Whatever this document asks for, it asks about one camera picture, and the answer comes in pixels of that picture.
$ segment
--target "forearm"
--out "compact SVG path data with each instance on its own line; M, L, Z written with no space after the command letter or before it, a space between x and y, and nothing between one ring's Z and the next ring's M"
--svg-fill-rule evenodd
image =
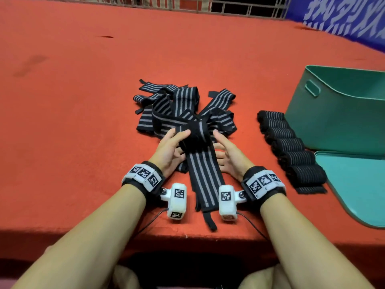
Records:
M43 254L13 288L100 288L145 205L146 199L137 188L124 185Z
M293 288L373 288L283 194L269 198L261 215Z

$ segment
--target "red surface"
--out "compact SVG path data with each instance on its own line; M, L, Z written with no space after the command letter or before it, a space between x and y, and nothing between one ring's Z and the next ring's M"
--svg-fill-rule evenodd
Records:
M150 158L158 140L135 130L132 97L142 78L198 86L200 109L208 91L235 93L232 141L274 170L294 205L368 277L384 277L385 230L352 219L331 191L298 195L255 120L260 109L286 110L306 65L385 70L382 53L290 21L38 0L0 0L0 35L0 257L37 258ZM182 223L162 215L132 248L153 237L185 250L263 247L242 218L223 223L214 212L211 233L194 211L189 176L175 173L168 186L176 181L189 188Z

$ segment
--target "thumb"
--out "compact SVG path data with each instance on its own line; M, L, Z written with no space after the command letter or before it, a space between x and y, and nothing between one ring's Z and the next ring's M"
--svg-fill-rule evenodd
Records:
M218 130L214 130L213 131L213 135L215 137L215 139L217 139L217 141L219 143L221 143L224 148L227 150L231 145L233 145L229 140L228 138L226 138L225 136L223 136L220 132L218 132Z
M180 141L186 139L188 136L190 136L190 134L191 134L190 130L185 130L183 132L179 132L174 137L172 137L170 139L170 141L171 141L172 145L174 147L176 147Z

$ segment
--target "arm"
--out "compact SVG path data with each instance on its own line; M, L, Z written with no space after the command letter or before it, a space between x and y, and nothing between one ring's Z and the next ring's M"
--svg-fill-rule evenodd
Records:
M242 181L254 164L218 131L214 136L219 142L214 147L221 150L216 151L221 171ZM373 288L285 195L279 193L267 199L260 212L293 288Z
M176 146L189 135L187 130L175 136L175 129L171 129L149 160L166 178L185 160ZM125 184L43 254L12 288L101 288L108 282L145 205L142 192Z

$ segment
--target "metal railing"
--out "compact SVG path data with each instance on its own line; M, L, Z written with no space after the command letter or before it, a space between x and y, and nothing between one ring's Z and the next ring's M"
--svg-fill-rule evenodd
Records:
M240 17L249 17L249 18L273 18L273 19L285 19L287 9L290 5L291 0L276 0L275 5L265 5L265 4L252 4L252 3L238 3L230 1L220 1L220 0L56 0L56 1L67 1L67 2L80 2L80 3L90 3L90 4L104 4L112 6L122 6L122 7L133 7L133 8L150 8L158 10L168 10L168 11L182 11L182 12L193 12L193 13L204 13L204 14L217 14L217 15L229 15L229 16L240 16ZM179 4L180 1L195 2L196 6L175 6L176 2ZM220 12L213 12L211 9L213 4L222 4ZM236 14L236 13L226 13L226 5L238 5L247 7L246 14ZM257 15L252 14L253 8L271 8L271 16L266 16L265 14Z

